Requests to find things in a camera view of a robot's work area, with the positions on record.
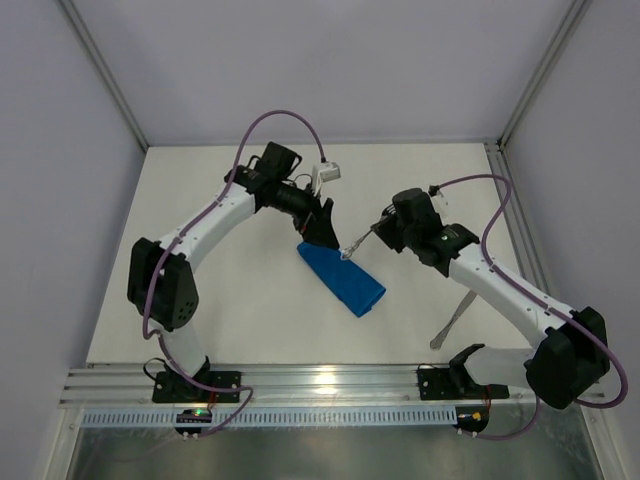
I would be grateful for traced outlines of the silver fork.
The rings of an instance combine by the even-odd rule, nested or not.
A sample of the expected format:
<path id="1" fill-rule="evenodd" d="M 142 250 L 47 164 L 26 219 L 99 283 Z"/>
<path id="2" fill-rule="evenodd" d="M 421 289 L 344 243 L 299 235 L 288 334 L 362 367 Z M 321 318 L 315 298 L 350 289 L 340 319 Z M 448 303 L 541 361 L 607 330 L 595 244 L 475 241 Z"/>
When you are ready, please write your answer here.
<path id="1" fill-rule="evenodd" d="M 347 261 L 352 258 L 354 253 L 364 243 L 364 241 L 373 233 L 372 229 L 367 230 L 363 235 L 354 240 L 351 244 L 340 250 L 340 259 Z"/>

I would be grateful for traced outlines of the blue satin napkin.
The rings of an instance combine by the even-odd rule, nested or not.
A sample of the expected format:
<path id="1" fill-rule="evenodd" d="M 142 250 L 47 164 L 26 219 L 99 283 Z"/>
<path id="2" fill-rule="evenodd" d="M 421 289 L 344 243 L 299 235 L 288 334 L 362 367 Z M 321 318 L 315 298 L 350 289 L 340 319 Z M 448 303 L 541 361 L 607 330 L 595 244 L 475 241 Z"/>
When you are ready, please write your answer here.
<path id="1" fill-rule="evenodd" d="M 385 295 L 386 288 L 339 250 L 302 242 L 297 252 L 320 281 L 357 318 L 367 314 Z"/>

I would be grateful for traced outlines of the silver table knife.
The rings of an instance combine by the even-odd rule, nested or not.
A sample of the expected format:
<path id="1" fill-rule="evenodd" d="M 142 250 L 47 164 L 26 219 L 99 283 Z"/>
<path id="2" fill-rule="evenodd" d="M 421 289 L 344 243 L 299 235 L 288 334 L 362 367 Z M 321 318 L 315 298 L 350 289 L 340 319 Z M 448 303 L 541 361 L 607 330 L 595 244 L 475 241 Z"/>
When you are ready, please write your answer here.
<path id="1" fill-rule="evenodd" d="M 449 321 L 446 325 L 438 332 L 438 334 L 430 341 L 429 347 L 431 350 L 440 350 L 442 344 L 446 340 L 450 330 L 455 325 L 455 323 L 461 318 L 461 316 L 466 312 L 466 310 L 471 306 L 473 301 L 476 298 L 476 293 L 472 290 L 469 290 L 463 299 L 458 304 L 456 310 L 452 314 Z"/>

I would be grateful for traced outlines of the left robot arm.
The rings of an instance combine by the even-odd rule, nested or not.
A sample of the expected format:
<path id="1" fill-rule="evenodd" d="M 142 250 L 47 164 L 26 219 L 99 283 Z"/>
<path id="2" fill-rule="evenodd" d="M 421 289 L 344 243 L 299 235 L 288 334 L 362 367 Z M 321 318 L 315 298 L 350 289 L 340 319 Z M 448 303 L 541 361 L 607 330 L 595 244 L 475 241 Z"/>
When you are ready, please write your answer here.
<path id="1" fill-rule="evenodd" d="M 191 320 L 199 304 L 194 273 L 235 227 L 267 207 L 289 215 L 302 240 L 334 251 L 340 245 L 332 225 L 333 201 L 321 198 L 324 184 L 341 176 L 322 160 L 309 184 L 291 174 L 301 156 L 270 142 L 248 165 L 235 163 L 214 200 L 159 240 L 141 238 L 131 250 L 127 298 L 143 317 L 143 336 L 157 337 L 170 371 L 201 387 L 209 368 Z"/>

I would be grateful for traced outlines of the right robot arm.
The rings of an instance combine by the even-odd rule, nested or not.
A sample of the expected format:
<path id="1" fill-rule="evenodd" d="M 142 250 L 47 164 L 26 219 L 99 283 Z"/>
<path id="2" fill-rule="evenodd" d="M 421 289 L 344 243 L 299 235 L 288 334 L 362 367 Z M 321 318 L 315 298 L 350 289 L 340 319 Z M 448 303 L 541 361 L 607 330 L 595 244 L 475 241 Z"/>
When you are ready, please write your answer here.
<path id="1" fill-rule="evenodd" d="M 526 348 L 466 348 L 449 362 L 457 387 L 529 388 L 547 405 L 564 409 L 609 372 L 598 312 L 577 311 L 548 297 L 485 256 L 474 233 L 442 223 L 427 192 L 411 188 L 394 195 L 373 230 L 388 248 L 410 250 L 422 264 L 477 294 L 528 341 Z"/>

